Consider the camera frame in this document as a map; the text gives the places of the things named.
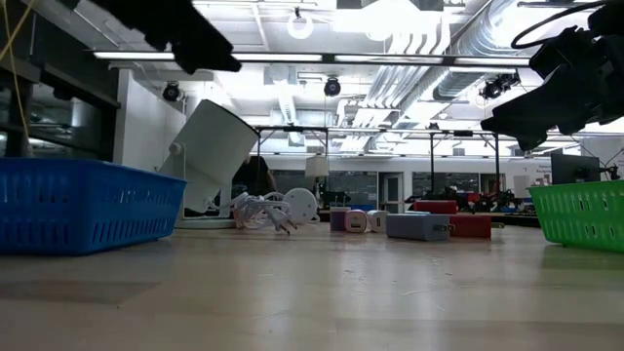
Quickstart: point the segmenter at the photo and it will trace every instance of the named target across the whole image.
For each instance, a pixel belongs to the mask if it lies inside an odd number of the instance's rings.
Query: red box
[[[428,212],[432,215],[455,215],[457,202],[447,200],[418,200],[413,204],[415,211]]]
[[[491,216],[489,215],[452,215],[450,224],[451,237],[491,239]]]

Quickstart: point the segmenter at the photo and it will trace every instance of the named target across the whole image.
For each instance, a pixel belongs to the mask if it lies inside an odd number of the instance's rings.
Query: white lamp
[[[234,227],[229,209],[218,217],[185,218],[184,208],[203,213],[218,191],[221,204],[231,198],[232,177],[258,140],[257,131],[225,108],[202,100],[170,147],[160,173],[186,179],[178,228]]]
[[[314,177],[314,196],[316,201],[321,203],[321,193],[319,191],[319,177],[330,175],[330,165],[324,156],[312,156],[305,159],[305,176]]]

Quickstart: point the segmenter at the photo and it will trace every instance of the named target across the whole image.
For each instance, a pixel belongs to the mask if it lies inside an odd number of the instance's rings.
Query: plastic basket
[[[546,240],[624,253],[624,181],[529,189]]]
[[[169,236],[185,186],[99,161],[0,158],[0,253],[89,254]]]

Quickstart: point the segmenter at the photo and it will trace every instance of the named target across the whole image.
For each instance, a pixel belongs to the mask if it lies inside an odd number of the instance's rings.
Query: lamp shade
[[[313,156],[305,159],[305,176],[329,176],[330,165],[324,156]]]
[[[183,170],[176,169],[172,153],[160,172],[186,179],[184,207],[203,212],[207,201],[232,181],[257,139],[257,131],[238,116],[202,100],[173,143],[184,148]]]

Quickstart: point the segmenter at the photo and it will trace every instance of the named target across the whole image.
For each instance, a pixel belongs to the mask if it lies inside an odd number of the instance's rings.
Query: table surface
[[[13,350],[622,350],[624,255],[330,233],[177,231],[85,257],[0,256]]]

